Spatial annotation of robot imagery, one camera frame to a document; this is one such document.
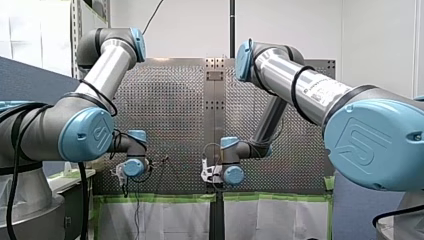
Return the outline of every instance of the black wire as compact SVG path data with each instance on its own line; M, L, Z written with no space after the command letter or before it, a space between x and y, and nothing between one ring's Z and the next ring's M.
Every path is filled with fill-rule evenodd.
M306 121L308 121L309 123L316 125L304 112L303 110L300 108L299 103L297 102L297 95L296 95L296 86L297 86L297 80L299 80L300 76L302 75L302 73L304 71L307 70L312 70L315 71L315 68L311 67L311 66L304 66L302 67L295 75L292 81L292 85L291 85L291 99L293 102L293 107L296 108L297 113L299 113L299 115L305 119Z
M82 183L82 228L81 228L81 240L87 239L88 232L88 212L89 212L89 203L88 203L88 182L87 175L85 174L84 163L79 162L78 168L81 174L81 183Z
M111 113L112 117L115 117L116 115L118 115L118 108L116 108L116 105L108 97L106 97L106 95L104 95L102 92L100 92L99 89L97 89L93 84L85 81L84 79L80 79L79 82L84 83L85 85L90 87L91 90L93 90L97 95L102 97L112 107L112 109L113 109L113 113Z
M13 223L12 223L12 210L13 210L13 202L15 201L15 195L16 195L16 188L18 185L18 168L19 168L19 158L22 152L21 149L21 143L22 143L22 139L23 136L25 134L25 132L28 130L29 126L31 125L31 123L34 122L34 120L42 113L44 112L47 108L50 108L52 106L50 105L45 105L44 107L41 107L39 110L37 110L37 112L35 113L35 115L28 121L28 123L24 126L24 128L22 129L22 131L19 133L18 138L16 140L16 147L15 147L15 152L14 152L14 168L13 168L13 179L12 179L12 186L10 189L10 193L9 193L9 199L7 202L7 210L6 210L6 227L7 227L7 232L9 234L9 238L11 240L17 240L15 232L13 230Z
M150 17L149 21L147 22L146 27L144 28L143 35L146 33L147 29L149 28L150 22L151 22L151 21L153 20L153 18L155 17L156 12L159 10L159 7L160 7L160 5L162 5L163 1L164 1L164 0L161 0L161 1L159 2L159 4L156 6L155 11L153 12L152 16Z
M135 226L137 228L137 236L134 240L140 239L140 199L139 199L139 193L140 193L140 184L137 184L137 191L135 192L135 199L137 200L137 208L134 213L134 222Z
M401 209L401 210L396 210L396 211L393 211L393 212L382 213L382 214L377 215L377 216L374 217L374 219L372 220L372 225L375 228L377 228L377 223L382 218L392 217L392 216L398 216L398 215L403 215L403 214L407 214L407 213L418 212L418 211L422 211L422 210L424 210L424 205L419 205L419 206L415 206L415 207L411 207L411 208L405 208L405 209Z
M134 138L133 136L131 136L131 135L127 134L127 133L123 133L123 132L121 132L121 130L115 128L114 129L114 133L113 133L113 150L110 152L109 160L112 160L115 157L115 155L117 153L117 149L119 149L119 147L121 146L122 136L126 136L126 137L129 137L129 138L133 139L138 144L140 144L141 146L143 146L143 148L144 148L145 151L147 151L147 146L142 141Z
M149 173L147 174L147 177L145 177L142 180L136 180L135 178L131 177L130 180L133 181L134 183L140 184L140 183L144 183L147 180L149 180L149 178L152 176L152 171L150 170Z

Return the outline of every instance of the perforated metal panel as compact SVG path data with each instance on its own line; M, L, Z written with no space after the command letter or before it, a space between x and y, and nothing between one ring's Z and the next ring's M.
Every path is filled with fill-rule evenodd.
M140 185L143 192L204 193L201 181L203 128L203 59L151 60L129 71L114 101L119 109L116 127L147 132L147 157L169 160ZM110 170L125 161L125 154L105 160L96 176L97 194L120 193ZM130 183L130 191L136 185Z
M308 65L332 78L335 62L311 60ZM249 140L262 116L269 95L250 83L234 77L234 68L226 70L226 136ZM322 141L321 128L303 120L288 106L284 113L281 136L273 143L273 154L264 159L242 160L245 181L228 191L267 191L289 193L323 193L324 176L332 175Z
M225 136L248 140L260 120L267 94L252 84L236 81L234 61L228 59L223 69L225 84L208 87L205 63L205 59L149 59L126 74L116 94L116 127L122 131L145 130L147 156L153 161L169 156L168 162L140 185L143 192L206 192L200 178L206 134L225 129ZM308 64L330 77L335 75L333 61L313 60ZM205 125L211 120L205 108L211 103L206 105L206 101L212 98L211 93L221 98L224 90L225 99L219 101L222 106L215 115L225 114L225 122L215 116L215 128L210 128ZM321 129L301 119L291 107L284 114L284 123L281 137L273 144L272 157L243 160L246 180L229 191L324 192L323 177L331 175L333 169L325 156ZM95 177L96 194L121 193L110 170L123 161L125 154L117 154L113 160L105 157L105 168ZM130 191L136 189L136 184L130 183Z

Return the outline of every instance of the metal frame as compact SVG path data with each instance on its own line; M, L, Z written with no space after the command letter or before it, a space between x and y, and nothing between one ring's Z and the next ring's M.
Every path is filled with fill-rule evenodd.
M82 37L82 10L81 0L72 0L71 3L71 43L72 43L72 77L79 79L80 71L77 64L78 42Z

